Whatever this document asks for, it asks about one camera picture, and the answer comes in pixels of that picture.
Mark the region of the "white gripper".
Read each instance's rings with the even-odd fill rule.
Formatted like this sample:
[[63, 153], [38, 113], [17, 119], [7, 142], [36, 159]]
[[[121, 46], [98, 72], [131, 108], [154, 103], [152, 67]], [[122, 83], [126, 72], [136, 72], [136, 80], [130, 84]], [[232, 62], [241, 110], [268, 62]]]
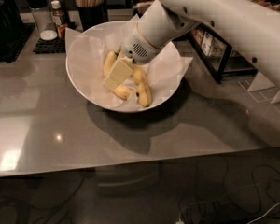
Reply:
[[133, 63], [131, 59], [136, 63], [147, 64], [150, 63], [161, 50], [149, 45], [139, 32], [133, 29], [123, 39], [121, 52], [130, 59], [119, 58], [112, 64], [103, 82], [103, 86], [110, 91], [113, 91], [133, 74]]

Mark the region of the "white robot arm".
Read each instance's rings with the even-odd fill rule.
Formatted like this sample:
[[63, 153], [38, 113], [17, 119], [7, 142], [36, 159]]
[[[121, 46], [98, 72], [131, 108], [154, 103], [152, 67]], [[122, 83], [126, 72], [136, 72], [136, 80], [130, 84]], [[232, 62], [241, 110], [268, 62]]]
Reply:
[[198, 25], [212, 29], [280, 90], [280, 12], [249, 0], [155, 0], [120, 40], [135, 62], [151, 62]]

